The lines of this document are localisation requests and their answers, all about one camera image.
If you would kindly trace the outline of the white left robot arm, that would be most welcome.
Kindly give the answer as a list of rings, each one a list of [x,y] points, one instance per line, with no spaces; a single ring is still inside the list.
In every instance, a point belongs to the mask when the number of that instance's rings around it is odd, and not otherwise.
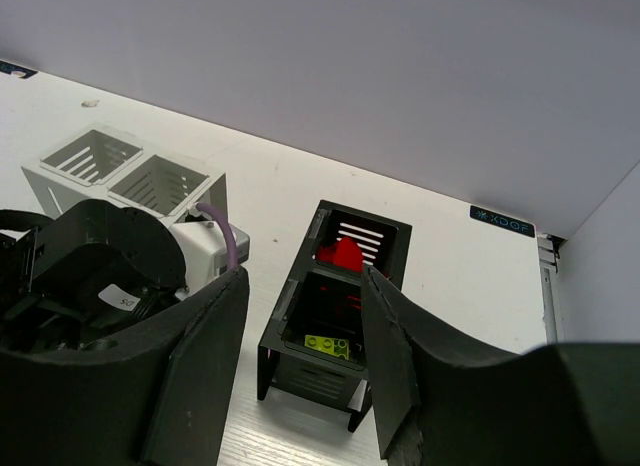
[[[83,200],[58,218],[1,212],[1,346],[82,349],[175,304],[186,261],[159,219]]]

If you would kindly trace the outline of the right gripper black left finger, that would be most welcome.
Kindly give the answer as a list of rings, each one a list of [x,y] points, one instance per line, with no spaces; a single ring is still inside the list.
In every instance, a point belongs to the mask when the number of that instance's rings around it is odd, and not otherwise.
[[[1,353],[5,465],[214,465],[249,301],[236,267],[83,350]]]

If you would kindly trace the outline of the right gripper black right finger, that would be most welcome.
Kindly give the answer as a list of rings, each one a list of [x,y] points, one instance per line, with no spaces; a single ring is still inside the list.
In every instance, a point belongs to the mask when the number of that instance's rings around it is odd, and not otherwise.
[[[390,465],[635,465],[639,347],[554,343],[515,354],[361,279],[376,433]]]

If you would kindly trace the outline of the red and lime brick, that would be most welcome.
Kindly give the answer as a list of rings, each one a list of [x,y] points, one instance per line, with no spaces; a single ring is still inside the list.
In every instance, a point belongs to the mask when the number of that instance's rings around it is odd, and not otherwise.
[[[361,248],[350,237],[343,237],[332,245],[320,247],[316,259],[356,273],[362,271],[364,262]]]

